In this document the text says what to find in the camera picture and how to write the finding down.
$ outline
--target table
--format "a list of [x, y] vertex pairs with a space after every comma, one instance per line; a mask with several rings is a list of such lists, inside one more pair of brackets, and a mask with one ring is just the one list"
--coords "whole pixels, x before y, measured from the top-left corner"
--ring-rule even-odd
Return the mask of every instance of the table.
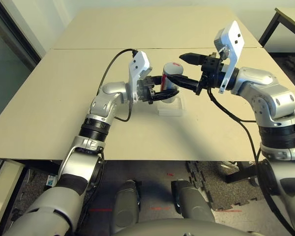
[[276, 13], [266, 30], [259, 39], [259, 43], [264, 46], [279, 23], [283, 24], [286, 28], [295, 34], [295, 8], [279, 7], [275, 9]]
[[81, 11], [54, 49], [215, 48], [217, 32], [236, 20], [245, 47], [261, 47], [227, 7], [118, 7]]
[[[198, 79], [199, 67], [178, 56], [213, 49], [148, 49], [153, 70], [178, 61], [184, 74]], [[31, 73], [0, 116], [0, 158], [62, 160], [78, 134], [107, 64], [119, 50], [50, 50]], [[122, 55], [108, 73], [107, 82], [127, 81], [131, 53]], [[245, 48], [238, 67], [269, 70], [295, 94], [295, 86], [262, 48]], [[253, 111], [241, 97], [229, 92], [216, 98], [242, 119], [253, 119]], [[185, 117], [168, 119], [156, 113], [157, 104], [137, 104], [127, 123], [115, 120], [106, 139], [107, 160], [233, 160], [251, 161], [251, 147], [242, 128], [209, 100], [181, 89]], [[127, 106], [117, 114], [127, 116]], [[247, 124], [256, 146], [258, 128]]]
[[[18, 190], [23, 182], [26, 171], [18, 163], [5, 161], [0, 169], [0, 221], [9, 216], [8, 211], [12, 209]], [[0, 223], [0, 232], [3, 232], [5, 225]]]

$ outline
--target black cable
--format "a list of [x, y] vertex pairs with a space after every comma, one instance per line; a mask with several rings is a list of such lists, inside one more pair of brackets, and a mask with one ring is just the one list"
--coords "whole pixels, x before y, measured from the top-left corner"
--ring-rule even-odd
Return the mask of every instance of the black cable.
[[[219, 63], [215, 69], [215, 79], [218, 77], [218, 68], [219, 68], [219, 64], [221, 62], [221, 59], [219, 60]], [[242, 123], [242, 122], [256, 122], [254, 120], [242, 120], [240, 118], [238, 118], [237, 116], [235, 116], [234, 114], [232, 114], [230, 111], [228, 111], [225, 107], [223, 107], [213, 96], [213, 93], [211, 91], [211, 88], [209, 88], [207, 90], [207, 94], [209, 95], [211, 101], [219, 108], [221, 109], [224, 113], [226, 113], [230, 118], [232, 118], [234, 121], [236, 121], [238, 124], [240, 124], [240, 126], [246, 131], [247, 136], [249, 138], [249, 142], [252, 148], [252, 152], [254, 155], [254, 159], [255, 159], [255, 163], [256, 163], [256, 175], [258, 178], [258, 182], [259, 182], [259, 187], [262, 191], [262, 194], [265, 197], [266, 203], [269, 205], [271, 211], [274, 213], [274, 215], [276, 216], [276, 218], [281, 222], [281, 224], [285, 227], [285, 229], [292, 235], [295, 236], [295, 230], [290, 226], [290, 224], [287, 222], [287, 220], [284, 218], [284, 216], [282, 215], [282, 213], [280, 212], [279, 208], [277, 207], [277, 205], [275, 204], [275, 202], [273, 201], [271, 194], [268, 192], [265, 184], [262, 181], [262, 177], [261, 177], [261, 172], [260, 172], [260, 166], [259, 166], [259, 156], [261, 153], [261, 149], [259, 148], [258, 153], [256, 154], [256, 150], [255, 150], [255, 146], [253, 143], [253, 140], [251, 138], [251, 135], [249, 133], [249, 130], [246, 128], [246, 126]]]
[[[220, 64], [223, 60], [220, 58], [218, 60], [218, 63], [216, 65], [216, 68], [215, 68], [215, 73], [214, 73], [214, 84], [217, 85], [217, 82], [218, 82], [218, 71], [219, 71], [219, 67], [220, 67]], [[236, 121], [241, 121], [241, 122], [247, 122], [247, 123], [256, 123], [255, 120], [244, 120], [244, 119], [240, 119], [238, 118], [237, 116], [235, 116], [233, 113], [231, 113], [229, 110], [227, 110], [225, 107], [223, 107], [216, 99], [215, 97], [213, 96], [212, 92], [211, 92], [211, 88], [208, 89], [208, 93], [209, 94], [209, 97], [211, 99], [212, 102], [214, 102], [214, 104], [219, 108], [221, 109], [224, 113], [226, 113], [228, 116], [230, 116], [232, 119], [236, 120]]]
[[[102, 77], [102, 79], [101, 79], [101, 81], [100, 81], [100, 83], [99, 83], [99, 86], [98, 86], [98, 90], [97, 90], [97, 94], [96, 94], [96, 95], [98, 95], [98, 93], [99, 93], [99, 89], [100, 89], [100, 87], [103, 85], [104, 80], [105, 80], [105, 78], [106, 78], [106, 75], [107, 75], [107, 73], [108, 73], [110, 67], [111, 67], [112, 64], [114, 63], [114, 61], [115, 61], [115, 60], [116, 60], [121, 54], [123, 54], [123, 53], [125, 53], [125, 52], [130, 52], [130, 51], [132, 51], [132, 55], [135, 55], [135, 54], [138, 52], [137, 50], [132, 49], [132, 48], [124, 49], [124, 50], [120, 51], [119, 53], [117, 53], [117, 55], [112, 59], [112, 61], [111, 61], [111, 62], [109, 63], [109, 65], [107, 66], [107, 68], [106, 68], [106, 70], [105, 70], [105, 72], [104, 72], [104, 75], [103, 75], [103, 77]], [[130, 117], [131, 117], [131, 112], [132, 112], [132, 105], [133, 105], [133, 102], [130, 101], [130, 102], [129, 102], [129, 113], [128, 113], [128, 118], [127, 118], [127, 119], [122, 119], [122, 118], [119, 118], [119, 117], [115, 117], [115, 119], [120, 120], [120, 121], [123, 121], [123, 122], [127, 122], [127, 121], [129, 121], [129, 120], [130, 120]]]
[[104, 157], [104, 151], [101, 152], [101, 157], [102, 157], [102, 166], [101, 166], [101, 173], [100, 173], [100, 177], [98, 179], [98, 181], [95, 183], [96, 187], [94, 187], [94, 190], [92, 192], [92, 194], [90, 195], [90, 197], [84, 201], [83, 203], [83, 206], [82, 206], [82, 210], [81, 210], [81, 214], [80, 214], [80, 220], [79, 220], [79, 223], [78, 223], [78, 226], [77, 226], [77, 230], [76, 232], [80, 231], [81, 229], [81, 226], [87, 216], [87, 213], [88, 213], [88, 208], [89, 208], [89, 205], [90, 203], [92, 203], [95, 199], [95, 197], [97, 196], [97, 193], [98, 193], [98, 189], [99, 187], [101, 186], [101, 183], [102, 183], [102, 179], [103, 179], [103, 176], [104, 176], [104, 168], [105, 168], [105, 157]]
[[259, 156], [261, 153], [261, 148], [258, 150], [258, 153], [255, 158], [256, 162], [256, 174], [259, 182], [259, 187], [262, 191], [263, 196], [265, 197], [265, 201], [270, 207], [271, 211], [274, 213], [276, 218], [280, 221], [280, 223], [285, 227], [285, 229], [292, 235], [295, 236], [295, 230], [290, 226], [290, 224], [287, 222], [285, 217], [282, 215], [280, 209], [275, 204], [274, 200], [271, 197], [271, 194], [267, 190], [267, 187], [265, 186], [264, 182], [262, 181], [260, 166], [259, 166]]
[[129, 101], [129, 113], [128, 113], [128, 118], [127, 119], [121, 119], [119, 117], [115, 117], [115, 119], [120, 120], [120, 121], [123, 121], [123, 122], [127, 122], [128, 120], [130, 120], [131, 112], [132, 112], [132, 106], [133, 106], [133, 101], [130, 100]]

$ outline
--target red label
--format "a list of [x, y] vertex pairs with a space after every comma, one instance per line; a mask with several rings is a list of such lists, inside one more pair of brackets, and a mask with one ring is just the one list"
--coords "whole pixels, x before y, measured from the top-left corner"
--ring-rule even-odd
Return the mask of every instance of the red label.
[[166, 79], [166, 75], [165, 75], [165, 74], [163, 74], [163, 76], [162, 76], [162, 81], [161, 81], [161, 91], [163, 91], [163, 90], [164, 90], [165, 79]]

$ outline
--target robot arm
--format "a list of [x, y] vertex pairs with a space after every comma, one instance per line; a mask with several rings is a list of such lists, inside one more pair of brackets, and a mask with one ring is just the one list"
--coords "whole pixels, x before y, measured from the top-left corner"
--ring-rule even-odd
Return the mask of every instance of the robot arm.
[[[180, 56], [187, 63], [202, 65], [200, 81], [182, 75], [168, 78], [197, 95], [202, 89], [220, 88], [228, 65], [219, 64], [220, 60], [214, 56], [194, 53]], [[295, 96], [273, 74], [248, 67], [233, 70], [226, 90], [243, 97], [254, 111], [262, 140], [261, 152], [266, 157], [260, 163], [260, 174], [268, 192], [280, 196], [295, 229]]]
[[152, 89], [155, 83], [149, 78], [150, 83], [141, 86], [137, 94], [137, 82], [150, 71], [146, 54], [138, 52], [129, 64], [129, 83], [108, 83], [99, 89], [62, 162], [56, 186], [39, 196], [5, 236], [63, 236], [76, 230], [87, 186], [99, 178], [105, 139], [119, 105], [138, 100], [153, 102], [177, 93], [157, 96]]

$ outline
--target table leg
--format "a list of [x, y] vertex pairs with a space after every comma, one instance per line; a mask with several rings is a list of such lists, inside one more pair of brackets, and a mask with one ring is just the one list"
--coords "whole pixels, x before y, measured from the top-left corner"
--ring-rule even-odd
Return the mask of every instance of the table leg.
[[256, 176], [256, 166], [250, 165], [248, 161], [237, 162], [239, 171], [225, 176], [226, 183], [234, 183]]
[[288, 19], [280, 15], [278, 21], [295, 34], [295, 25]]
[[16, 182], [15, 184], [15, 187], [14, 187], [14, 190], [11, 194], [11, 197], [10, 197], [10, 200], [5, 208], [5, 211], [3, 213], [3, 216], [1, 218], [1, 221], [0, 221], [0, 236], [3, 234], [4, 232], [4, 229], [5, 229], [5, 225], [9, 219], [9, 216], [10, 216], [10, 213], [11, 213], [11, 210], [13, 208], [13, 205], [14, 205], [14, 202], [19, 194], [19, 191], [20, 191], [20, 188], [23, 184], [23, 181], [24, 181], [24, 178], [26, 176], [26, 173], [27, 173], [28, 169], [27, 168], [23, 168], [20, 176], [19, 176], [19, 179], [18, 181]]
[[269, 40], [269, 38], [275, 31], [276, 27], [279, 24], [279, 21], [278, 21], [279, 17], [280, 17], [280, 14], [276, 12], [274, 17], [270, 21], [269, 25], [265, 29], [264, 33], [262, 34], [261, 38], [259, 39], [259, 43], [261, 44], [261, 46], [264, 46], [266, 44], [266, 42]]

